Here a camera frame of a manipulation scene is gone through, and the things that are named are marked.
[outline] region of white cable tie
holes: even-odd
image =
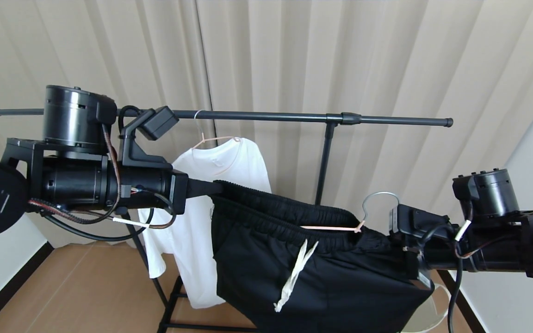
[[[281,290],[281,299],[279,299],[279,302],[273,303],[273,305],[275,306],[275,312],[281,312],[283,305],[285,305],[285,303],[289,301],[289,297],[291,296],[293,287],[296,285],[297,278],[300,272],[303,270],[305,263],[307,263],[308,259],[310,259],[311,255],[316,250],[316,246],[318,246],[318,242],[316,242],[314,246],[311,247],[308,253],[305,253],[307,249],[307,240],[304,241],[302,248],[300,248],[300,253],[297,255],[296,265],[293,267],[291,275],[289,276],[287,282],[285,282],[285,286],[283,286],[283,289]]]
[[[464,236],[464,232],[466,232],[466,229],[468,229],[468,227],[470,226],[470,223],[472,223],[472,221],[466,220],[464,222],[464,225],[461,228],[459,228],[458,233],[455,236],[456,242],[459,242],[459,240],[462,239],[462,236]]]
[[[127,225],[142,226],[144,228],[149,228],[149,225],[146,223],[135,222],[135,221],[127,220],[127,219],[121,219],[120,217],[113,217],[112,220],[114,222],[125,223]]]

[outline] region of drawstring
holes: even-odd
[[[304,241],[302,248],[300,248],[300,253],[297,255],[296,265],[293,267],[291,275],[281,290],[281,299],[279,299],[279,302],[273,303],[275,306],[275,312],[281,312],[283,305],[289,301],[293,287],[296,285],[297,278],[300,275],[300,272],[303,270],[305,263],[307,263],[308,259],[310,259],[311,255],[314,253],[314,250],[316,250],[316,246],[318,246],[318,242],[311,247],[308,253],[305,253],[307,250],[307,240]]]

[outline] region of laundry basket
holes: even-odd
[[[417,308],[415,313],[410,317],[409,322],[406,324],[401,333],[426,333],[437,327],[448,314],[448,309],[446,308],[442,312],[438,312],[437,307],[435,306],[434,296],[438,292],[438,289],[442,289],[448,299],[450,299],[451,294],[448,289],[441,285],[435,285],[435,291],[431,297],[427,299],[423,304]]]

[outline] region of white t-shirt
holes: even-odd
[[[271,192],[258,146],[239,138],[212,149],[189,149],[172,164],[174,169],[203,181],[224,180],[264,192]],[[166,229],[143,232],[149,263],[149,277],[156,278],[166,270],[161,253],[173,253],[176,265],[193,308],[208,308],[224,302],[217,295],[217,268],[211,246],[211,209],[208,196],[189,198],[183,215]],[[149,209],[139,210],[139,221],[146,221]],[[155,209],[152,225],[171,219],[163,209]]]

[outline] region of brown floor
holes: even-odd
[[[165,255],[160,277],[166,292],[177,276],[174,258]],[[434,280],[440,282],[435,274]],[[447,297],[436,297],[446,308]],[[68,245],[55,249],[0,312],[0,333],[154,333],[163,306],[137,251],[129,245]],[[457,333],[471,333],[455,312]],[[252,327],[228,304],[194,310],[180,299],[173,320],[195,324]],[[168,333],[198,332],[169,329]],[[447,332],[446,321],[433,333]]]

